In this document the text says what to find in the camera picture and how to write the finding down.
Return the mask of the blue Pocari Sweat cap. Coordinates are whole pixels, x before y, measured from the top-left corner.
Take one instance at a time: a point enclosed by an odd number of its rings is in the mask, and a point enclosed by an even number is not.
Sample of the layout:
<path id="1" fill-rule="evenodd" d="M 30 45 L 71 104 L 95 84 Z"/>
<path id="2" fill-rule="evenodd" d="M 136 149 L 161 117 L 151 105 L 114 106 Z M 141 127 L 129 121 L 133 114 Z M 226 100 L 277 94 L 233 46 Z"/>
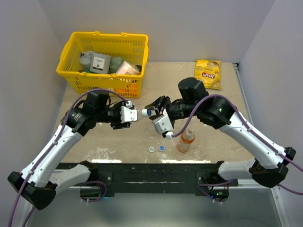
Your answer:
<path id="1" fill-rule="evenodd" d="M 150 117 L 152 115 L 152 111 L 149 109 L 142 109 L 141 115 L 142 117 Z"/>

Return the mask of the clear bottle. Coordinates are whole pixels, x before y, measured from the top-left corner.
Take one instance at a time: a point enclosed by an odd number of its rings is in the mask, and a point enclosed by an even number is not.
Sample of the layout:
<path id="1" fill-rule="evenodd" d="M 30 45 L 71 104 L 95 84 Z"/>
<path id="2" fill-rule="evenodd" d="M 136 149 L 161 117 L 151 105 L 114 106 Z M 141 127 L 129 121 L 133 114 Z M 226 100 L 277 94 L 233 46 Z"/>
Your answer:
<path id="1" fill-rule="evenodd" d="M 139 117 L 142 117 L 142 108 L 141 107 L 135 107 L 135 110 L 137 111 L 137 115 Z"/>

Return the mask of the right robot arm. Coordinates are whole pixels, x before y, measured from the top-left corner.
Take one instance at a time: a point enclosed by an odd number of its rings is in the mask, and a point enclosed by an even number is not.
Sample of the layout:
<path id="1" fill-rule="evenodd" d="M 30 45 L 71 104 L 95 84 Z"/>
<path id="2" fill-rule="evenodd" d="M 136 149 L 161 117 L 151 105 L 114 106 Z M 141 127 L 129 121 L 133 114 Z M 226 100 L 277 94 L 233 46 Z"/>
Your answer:
<path id="1" fill-rule="evenodd" d="M 209 94 L 202 81 L 186 78 L 179 82 L 182 98 L 171 101 L 161 96 L 144 107 L 140 115 L 149 117 L 158 134 L 173 139 L 182 134 L 192 117 L 233 138 L 252 156 L 239 162 L 219 161 L 213 171 L 204 176 L 207 183 L 217 186 L 233 179 L 253 179 L 273 188 L 285 180 L 287 165 L 296 151 L 277 145 L 258 131 L 235 105 L 222 95 Z"/>

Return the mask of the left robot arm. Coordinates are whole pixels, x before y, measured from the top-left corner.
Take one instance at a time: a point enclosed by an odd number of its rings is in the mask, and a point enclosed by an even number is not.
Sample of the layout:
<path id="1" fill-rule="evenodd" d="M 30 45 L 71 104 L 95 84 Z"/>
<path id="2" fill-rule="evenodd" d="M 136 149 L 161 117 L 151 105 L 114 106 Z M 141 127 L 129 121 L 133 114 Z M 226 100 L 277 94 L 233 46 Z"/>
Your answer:
<path id="1" fill-rule="evenodd" d="M 110 123 L 113 129 L 129 128 L 136 121 L 133 102 L 121 95 L 120 102 L 110 103 L 114 91 L 95 88 L 80 95 L 61 120 L 56 132 L 38 156 L 22 171 L 11 172 L 8 182 L 17 192 L 13 209 L 23 197 L 37 210 L 45 209 L 60 192 L 80 183 L 94 185 L 98 169 L 83 161 L 63 173 L 54 171 L 69 150 L 98 122 Z"/>

